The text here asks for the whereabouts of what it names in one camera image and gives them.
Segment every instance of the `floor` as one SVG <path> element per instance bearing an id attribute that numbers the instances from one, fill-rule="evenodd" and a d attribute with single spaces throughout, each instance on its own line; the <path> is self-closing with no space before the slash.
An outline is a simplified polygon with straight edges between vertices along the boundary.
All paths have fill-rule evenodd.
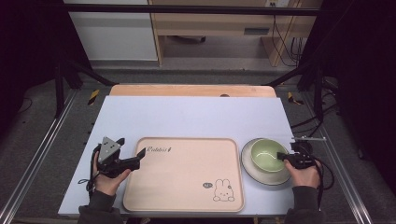
<path id="1" fill-rule="evenodd" d="M 169 37 L 162 66 L 149 64 L 121 69 L 98 68 L 97 72 L 120 83 L 190 83 L 190 84 L 247 84 L 261 85 L 286 74 L 293 67 L 288 55 L 286 64 L 272 67 L 258 37 L 208 37 L 205 43 L 195 40 Z M 73 218 L 57 214 L 67 186 L 84 150 L 90 131 L 110 88 L 81 75 L 84 86 L 79 91 L 66 92 L 75 95 L 74 103 L 66 114 L 62 127 L 43 153 L 45 158 L 31 174 L 29 188 L 23 192 L 17 204 L 15 223 L 76 223 Z M 311 118 L 312 92 L 298 92 L 295 87 L 299 77 L 276 87 L 291 124 Z M 87 105 L 92 90 L 100 90 L 95 103 Z M 289 92 L 296 101 L 289 101 Z M 54 83 L 49 81 L 26 92 L 21 113 L 13 120 L 14 125 L 1 139 L 0 179 L 2 181 L 0 204 L 8 199 L 43 145 L 46 133 L 51 129 L 55 113 Z M 327 108 L 335 104 L 331 94 L 323 98 Z M 296 136 L 312 132 L 315 122 L 293 129 Z M 333 168 L 341 162 L 344 172 L 335 172 L 334 187 L 325 191 L 322 210 L 328 223 L 396 223 L 396 201 L 384 184 L 375 166 L 359 159 L 356 146 L 336 107 L 329 110 L 315 137 L 326 136 L 326 144 L 313 143 L 314 154 L 327 161 Z M 367 211 L 369 220 L 359 219 Z M 282 217 L 261 217 L 261 223 L 279 223 Z"/>

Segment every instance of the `sleeve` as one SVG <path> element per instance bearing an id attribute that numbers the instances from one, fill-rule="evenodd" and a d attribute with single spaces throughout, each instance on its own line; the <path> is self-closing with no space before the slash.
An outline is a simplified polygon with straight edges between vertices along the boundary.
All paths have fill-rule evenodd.
<path id="1" fill-rule="evenodd" d="M 109 196 L 96 190 L 90 203 L 78 209 L 78 224 L 123 224 L 120 210 L 112 207 L 115 200 L 116 195 Z"/>
<path id="2" fill-rule="evenodd" d="M 289 209 L 285 224 L 324 224 L 325 213 L 318 209 L 318 192 L 311 187 L 294 187 L 294 208 Z"/>

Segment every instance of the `green bowl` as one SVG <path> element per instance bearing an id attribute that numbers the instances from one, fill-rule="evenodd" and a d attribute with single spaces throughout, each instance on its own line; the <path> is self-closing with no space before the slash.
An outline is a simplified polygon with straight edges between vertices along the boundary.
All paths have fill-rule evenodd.
<path id="1" fill-rule="evenodd" d="M 270 139 L 259 139 L 251 147 L 251 159 L 254 164 L 266 172 L 278 172 L 283 170 L 285 164 L 277 159 L 277 152 L 288 154 L 289 152 L 278 142 Z"/>

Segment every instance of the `white plate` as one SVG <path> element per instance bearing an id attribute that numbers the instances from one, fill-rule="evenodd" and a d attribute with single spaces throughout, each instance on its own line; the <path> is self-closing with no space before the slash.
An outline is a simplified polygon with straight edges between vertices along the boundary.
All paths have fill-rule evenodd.
<path id="1" fill-rule="evenodd" d="M 270 173 L 265 172 L 259 169 L 257 166 L 254 165 L 253 161 L 250 157 L 251 147 L 253 146 L 254 142 L 259 140 L 260 138 L 253 139 L 245 144 L 244 148 L 242 149 L 242 156 L 241 161 L 242 165 L 244 166 L 247 173 L 256 181 L 265 184 L 265 185 L 280 185 L 288 181 L 290 178 L 289 171 L 286 168 L 283 170 Z"/>

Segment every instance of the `table surface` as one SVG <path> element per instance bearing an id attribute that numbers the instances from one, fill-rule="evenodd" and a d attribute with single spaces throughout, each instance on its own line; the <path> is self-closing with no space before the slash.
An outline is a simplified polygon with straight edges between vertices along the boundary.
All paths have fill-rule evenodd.
<path id="1" fill-rule="evenodd" d="M 208 97 L 224 94 L 232 97 Z M 237 143 L 239 151 L 249 140 L 258 137 L 274 139 L 287 150 L 290 150 L 292 142 L 292 132 L 283 105 L 271 87 L 117 85 L 105 99 L 64 196 L 60 215 L 78 216 L 78 207 L 89 202 L 85 186 L 77 182 L 87 178 L 92 150 L 102 142 L 104 136 L 114 140 L 125 138 L 121 159 L 132 157 L 135 143 L 148 136 L 229 137 Z M 132 217 L 263 217 L 284 215 L 292 207 L 290 180 L 282 185 L 267 186 L 251 178 L 242 165 L 241 172 L 245 207 L 236 213 L 131 213 L 122 206 L 125 183 L 120 185 L 114 206 L 122 214 Z"/>

